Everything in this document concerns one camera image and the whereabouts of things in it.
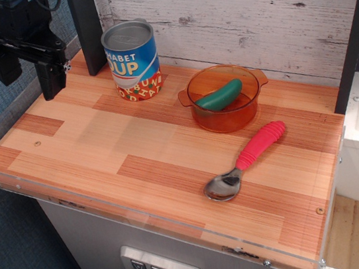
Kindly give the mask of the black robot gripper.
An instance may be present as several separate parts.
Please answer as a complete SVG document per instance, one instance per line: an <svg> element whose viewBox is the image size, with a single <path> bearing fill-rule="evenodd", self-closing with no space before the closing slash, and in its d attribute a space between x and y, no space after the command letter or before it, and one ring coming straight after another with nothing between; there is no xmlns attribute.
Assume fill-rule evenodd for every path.
<svg viewBox="0 0 359 269"><path fill-rule="evenodd" d="M48 0L0 0L0 81L11 85L22 74L20 59L35 64L45 100L66 87L64 41L50 29L52 12Z"/></svg>

